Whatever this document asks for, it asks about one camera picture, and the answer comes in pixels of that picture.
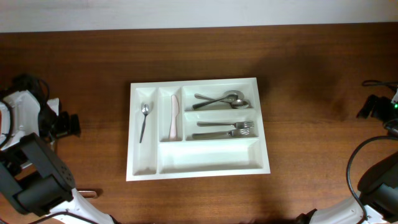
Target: white plastic knife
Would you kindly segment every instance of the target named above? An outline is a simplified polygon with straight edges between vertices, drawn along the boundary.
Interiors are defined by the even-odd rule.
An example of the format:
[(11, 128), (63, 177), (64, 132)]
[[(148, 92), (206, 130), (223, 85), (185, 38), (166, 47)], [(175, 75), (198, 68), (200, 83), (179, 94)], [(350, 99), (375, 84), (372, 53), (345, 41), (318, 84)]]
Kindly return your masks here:
[(172, 125), (170, 127), (170, 141), (177, 140), (177, 115), (180, 113), (180, 107), (178, 106), (178, 99), (176, 95), (172, 95)]

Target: white cutlery tray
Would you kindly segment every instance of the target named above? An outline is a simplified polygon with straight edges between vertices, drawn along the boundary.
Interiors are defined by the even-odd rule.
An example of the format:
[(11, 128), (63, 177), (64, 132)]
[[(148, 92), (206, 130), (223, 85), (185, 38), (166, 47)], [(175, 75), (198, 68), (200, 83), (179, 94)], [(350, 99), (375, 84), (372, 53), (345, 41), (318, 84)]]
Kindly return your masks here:
[[(243, 92), (250, 107), (232, 109), (227, 103), (217, 102), (192, 109), (193, 104), (205, 101), (196, 99), (194, 94), (219, 98), (228, 90)], [(177, 96), (180, 109), (176, 141), (169, 141), (172, 95)], [(144, 103), (149, 105), (150, 113), (139, 143)], [(233, 126), (198, 127), (198, 121), (253, 121), (255, 127), (245, 137), (225, 135), (194, 140), (193, 133), (234, 129)], [(132, 83), (129, 122), (127, 181), (270, 173), (256, 78)]]

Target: wooden table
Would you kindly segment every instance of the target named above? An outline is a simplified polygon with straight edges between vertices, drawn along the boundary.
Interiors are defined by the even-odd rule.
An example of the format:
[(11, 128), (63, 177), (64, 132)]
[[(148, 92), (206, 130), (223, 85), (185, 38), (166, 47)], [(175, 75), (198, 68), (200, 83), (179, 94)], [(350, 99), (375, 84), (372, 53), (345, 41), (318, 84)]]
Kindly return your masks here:
[[(386, 133), (356, 113), (370, 94), (392, 97), (361, 82), (397, 80), (398, 24), (1, 34), (1, 86), (22, 72), (46, 80), (51, 97), (79, 115), (81, 138), (59, 141), (58, 155), (78, 188), (103, 190), (92, 204), (120, 222), (294, 218), (349, 197), (350, 154)], [(257, 77), (271, 174), (125, 181), (130, 83), (242, 77)], [(353, 182), (396, 146), (367, 146)], [(3, 196), (0, 217), (37, 219)]]

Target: metal cutlery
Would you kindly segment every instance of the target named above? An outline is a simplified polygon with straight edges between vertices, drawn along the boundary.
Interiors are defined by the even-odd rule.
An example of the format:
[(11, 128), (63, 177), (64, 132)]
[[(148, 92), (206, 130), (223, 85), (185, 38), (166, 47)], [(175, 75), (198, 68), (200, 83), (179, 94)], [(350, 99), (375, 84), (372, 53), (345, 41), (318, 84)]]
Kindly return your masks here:
[(139, 137), (139, 142), (142, 142), (142, 137), (144, 136), (144, 131), (145, 131), (145, 122), (147, 119), (147, 116), (149, 114), (149, 105), (148, 104), (144, 104), (144, 106), (142, 106), (141, 108), (142, 114), (144, 115), (144, 122), (142, 122), (142, 128), (141, 128), (141, 136)]
[(234, 126), (236, 129), (243, 129), (243, 128), (253, 128), (254, 122), (253, 121), (243, 121), (243, 122), (236, 122), (236, 123), (221, 123), (221, 122), (197, 122), (199, 127), (209, 127), (209, 126)]
[(234, 129), (230, 131), (220, 131), (215, 133), (198, 133), (192, 134), (193, 139), (207, 139), (207, 138), (215, 138), (215, 137), (223, 137), (223, 136), (231, 136), (233, 138), (238, 138), (242, 136), (246, 136), (250, 134), (251, 131), (249, 128), (244, 129)]
[[(212, 98), (209, 98), (207, 96), (203, 96), (203, 95), (198, 94), (198, 93), (195, 94), (195, 98), (196, 99), (201, 99), (201, 100), (214, 100)], [(225, 101), (225, 100), (221, 100), (221, 102), (229, 103), (233, 109), (245, 109), (245, 108), (248, 108), (250, 106), (250, 103), (247, 100), (239, 99), (239, 98), (237, 100), (232, 101), (232, 102), (228, 102), (228, 101)]]
[(233, 102), (233, 101), (235, 101), (237, 99), (238, 99), (238, 96), (236, 94), (228, 94), (228, 95), (225, 95), (225, 96), (223, 96), (221, 98), (218, 98), (216, 100), (210, 100), (210, 101), (206, 101), (206, 102), (203, 102), (203, 103), (194, 104), (192, 106), (192, 108), (195, 110), (195, 109), (201, 108), (202, 106), (206, 106), (206, 105), (209, 105), (209, 104), (212, 104), (212, 103), (216, 103), (216, 102), (221, 101), (221, 100), (224, 100), (224, 101), (227, 101), (227, 102)]

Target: knife handle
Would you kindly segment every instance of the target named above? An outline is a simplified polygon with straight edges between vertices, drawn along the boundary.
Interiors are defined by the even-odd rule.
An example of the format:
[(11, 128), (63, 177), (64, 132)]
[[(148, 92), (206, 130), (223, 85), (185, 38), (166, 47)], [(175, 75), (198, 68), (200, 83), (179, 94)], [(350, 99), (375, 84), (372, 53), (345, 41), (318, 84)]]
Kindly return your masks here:
[(177, 140), (177, 120), (175, 117), (172, 117), (172, 125), (170, 127), (170, 136), (169, 136), (170, 141), (176, 141)]

